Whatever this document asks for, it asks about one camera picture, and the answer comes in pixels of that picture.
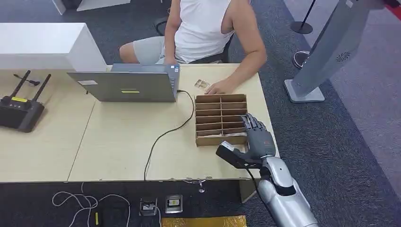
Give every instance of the laptop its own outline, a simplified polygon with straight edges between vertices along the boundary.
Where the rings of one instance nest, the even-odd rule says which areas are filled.
[[[101,102],[175,102],[179,65],[114,64],[110,72],[68,72]]]

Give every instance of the compartment organizer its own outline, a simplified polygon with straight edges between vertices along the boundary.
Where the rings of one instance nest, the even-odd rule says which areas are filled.
[[[223,141],[246,143],[246,130],[241,116],[247,112],[246,95],[196,96],[196,145],[219,145]]]

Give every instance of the office chair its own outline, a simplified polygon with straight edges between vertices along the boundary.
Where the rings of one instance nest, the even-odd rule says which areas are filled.
[[[155,26],[156,32],[160,36],[164,36],[164,32],[160,31],[159,27],[163,24],[166,24],[167,19],[168,19],[168,17],[163,17],[163,18],[155,20],[155,22],[153,23],[153,25]],[[215,54],[212,56],[194,60],[194,61],[191,61],[189,64],[207,64],[207,63],[213,63],[213,62],[217,62],[217,61],[221,61],[222,63],[230,63],[228,60],[228,49],[230,47],[233,36],[234,35],[232,35],[230,37],[230,39],[228,40],[228,42],[226,43],[226,46],[224,47],[224,50],[222,53],[218,53],[218,54]]]

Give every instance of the black router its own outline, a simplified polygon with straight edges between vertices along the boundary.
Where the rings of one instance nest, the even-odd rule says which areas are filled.
[[[17,129],[22,132],[31,132],[44,110],[43,104],[37,102],[43,88],[49,81],[49,74],[40,86],[32,100],[15,97],[26,81],[31,71],[27,71],[20,83],[10,96],[4,96],[0,100],[0,126]]]

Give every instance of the knee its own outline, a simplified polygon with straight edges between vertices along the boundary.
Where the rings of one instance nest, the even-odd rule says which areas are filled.
[[[124,63],[139,63],[132,47],[132,43],[124,44],[120,47],[120,58]]]

